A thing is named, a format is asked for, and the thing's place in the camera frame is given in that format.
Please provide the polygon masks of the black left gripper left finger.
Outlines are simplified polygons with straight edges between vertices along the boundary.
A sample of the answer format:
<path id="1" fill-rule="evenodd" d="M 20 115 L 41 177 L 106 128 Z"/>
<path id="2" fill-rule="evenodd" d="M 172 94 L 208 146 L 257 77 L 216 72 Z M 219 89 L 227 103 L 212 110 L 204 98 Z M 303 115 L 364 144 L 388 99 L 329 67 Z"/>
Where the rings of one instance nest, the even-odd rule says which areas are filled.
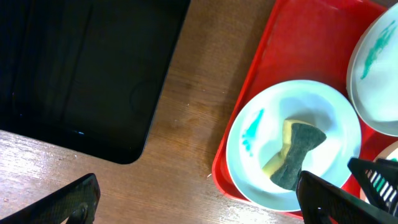
<path id="1" fill-rule="evenodd" d="M 1 223 L 93 224 L 100 196 L 97 178 L 94 173 L 89 173 L 1 219 Z"/>

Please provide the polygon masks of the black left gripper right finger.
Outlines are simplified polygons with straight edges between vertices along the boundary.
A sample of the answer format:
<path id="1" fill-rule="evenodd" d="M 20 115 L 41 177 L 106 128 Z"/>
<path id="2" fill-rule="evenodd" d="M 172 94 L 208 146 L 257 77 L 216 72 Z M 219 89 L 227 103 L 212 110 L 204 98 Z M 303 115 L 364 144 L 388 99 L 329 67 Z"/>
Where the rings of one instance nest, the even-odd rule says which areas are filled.
<path id="1" fill-rule="evenodd" d="M 300 173 L 296 195 L 306 224 L 397 224 L 397 217 L 352 196 L 308 171 Z"/>

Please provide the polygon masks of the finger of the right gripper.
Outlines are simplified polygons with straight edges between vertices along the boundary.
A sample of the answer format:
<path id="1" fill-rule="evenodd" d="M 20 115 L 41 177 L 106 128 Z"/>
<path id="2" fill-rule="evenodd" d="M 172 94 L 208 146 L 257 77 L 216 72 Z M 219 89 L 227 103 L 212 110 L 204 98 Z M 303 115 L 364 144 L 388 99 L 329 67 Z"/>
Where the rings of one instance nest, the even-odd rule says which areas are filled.
<path id="1" fill-rule="evenodd" d="M 348 168 L 363 190 L 368 202 L 397 216 L 397 161 L 376 162 L 351 158 Z"/>

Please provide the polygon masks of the green yellow sponge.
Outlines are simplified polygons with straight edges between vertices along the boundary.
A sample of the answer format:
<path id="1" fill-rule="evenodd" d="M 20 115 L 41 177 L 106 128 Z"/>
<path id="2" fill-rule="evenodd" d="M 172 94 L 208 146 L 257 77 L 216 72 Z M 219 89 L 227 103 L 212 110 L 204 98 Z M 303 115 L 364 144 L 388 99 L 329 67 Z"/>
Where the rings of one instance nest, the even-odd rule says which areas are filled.
<path id="1" fill-rule="evenodd" d="M 325 140 L 326 134 L 310 123 L 286 119 L 282 148 L 263 166 L 263 173 L 279 187 L 296 190 L 305 156 Z"/>

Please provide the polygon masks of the light blue plate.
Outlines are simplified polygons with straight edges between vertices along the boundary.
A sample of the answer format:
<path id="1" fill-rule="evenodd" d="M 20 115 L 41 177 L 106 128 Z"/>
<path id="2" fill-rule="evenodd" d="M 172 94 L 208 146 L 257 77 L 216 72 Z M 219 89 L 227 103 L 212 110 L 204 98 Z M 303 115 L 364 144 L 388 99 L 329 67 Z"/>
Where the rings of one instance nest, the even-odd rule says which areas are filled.
<path id="1" fill-rule="evenodd" d="M 226 143 L 226 164 L 233 184 L 248 199 L 278 212 L 297 212 L 293 190 L 280 188 L 262 167 L 282 148 L 287 119 L 310 123 L 326 140 L 310 151 L 302 169 L 342 187 L 351 171 L 348 161 L 361 150 L 361 127 L 355 110 L 336 89 L 311 80 L 273 85 L 249 100 L 233 122 Z"/>

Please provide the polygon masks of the mint green plate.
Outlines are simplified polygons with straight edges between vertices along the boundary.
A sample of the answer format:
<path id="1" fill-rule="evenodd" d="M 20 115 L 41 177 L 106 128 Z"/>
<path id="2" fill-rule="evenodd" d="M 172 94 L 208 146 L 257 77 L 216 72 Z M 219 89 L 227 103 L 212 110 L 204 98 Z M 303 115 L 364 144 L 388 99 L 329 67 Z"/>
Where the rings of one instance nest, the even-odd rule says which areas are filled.
<path id="1" fill-rule="evenodd" d="M 349 99 L 373 130 L 397 136 L 397 4 L 366 29 L 351 55 Z"/>

